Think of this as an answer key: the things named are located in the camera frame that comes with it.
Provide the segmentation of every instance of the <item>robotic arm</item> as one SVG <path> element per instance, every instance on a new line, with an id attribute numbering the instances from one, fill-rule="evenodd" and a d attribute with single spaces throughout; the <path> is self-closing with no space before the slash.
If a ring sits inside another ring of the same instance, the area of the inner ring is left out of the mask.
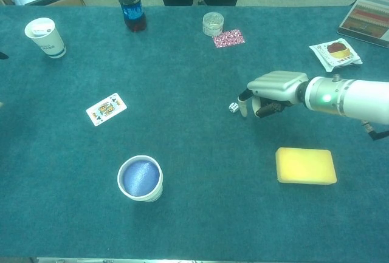
<path id="1" fill-rule="evenodd" d="M 389 124 L 389 83 L 315 77 L 305 73 L 274 71 L 247 85 L 238 97 L 242 116 L 247 116 L 246 101 L 253 98 L 257 117 L 281 112 L 285 107 L 303 103 L 308 109 L 362 120 L 373 139 L 389 135 L 376 133 L 370 122 Z"/>

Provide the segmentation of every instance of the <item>food packet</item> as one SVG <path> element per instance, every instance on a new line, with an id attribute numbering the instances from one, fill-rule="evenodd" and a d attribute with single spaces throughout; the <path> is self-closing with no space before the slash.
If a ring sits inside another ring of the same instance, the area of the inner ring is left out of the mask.
<path id="1" fill-rule="evenodd" d="M 325 70 L 329 73 L 336 67 L 347 66 L 349 64 L 362 64 L 362 60 L 358 54 L 343 38 L 310 46 L 309 48 L 314 51 Z"/>

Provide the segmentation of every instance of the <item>die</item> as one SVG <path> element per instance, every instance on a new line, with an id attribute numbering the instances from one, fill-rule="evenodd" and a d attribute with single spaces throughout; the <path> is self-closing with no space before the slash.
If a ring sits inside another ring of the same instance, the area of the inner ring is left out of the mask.
<path id="1" fill-rule="evenodd" d="M 239 105 L 233 102 L 230 104 L 229 109 L 232 113 L 235 113 L 236 111 L 238 111 Z"/>

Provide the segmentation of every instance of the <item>plastic bottle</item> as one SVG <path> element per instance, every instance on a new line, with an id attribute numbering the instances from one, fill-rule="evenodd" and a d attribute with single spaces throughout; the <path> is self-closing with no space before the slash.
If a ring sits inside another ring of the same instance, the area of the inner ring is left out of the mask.
<path id="1" fill-rule="evenodd" d="M 122 6 L 124 22 L 132 32 L 146 28 L 146 16 L 140 0 L 119 0 Z"/>

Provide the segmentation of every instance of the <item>small glass jar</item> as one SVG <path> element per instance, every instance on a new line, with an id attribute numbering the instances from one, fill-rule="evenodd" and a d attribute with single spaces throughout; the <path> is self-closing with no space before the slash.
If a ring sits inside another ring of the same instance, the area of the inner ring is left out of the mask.
<path id="1" fill-rule="evenodd" d="M 224 18 L 218 12 L 210 12 L 202 18 L 202 31 L 208 36 L 218 36 L 223 31 Z"/>

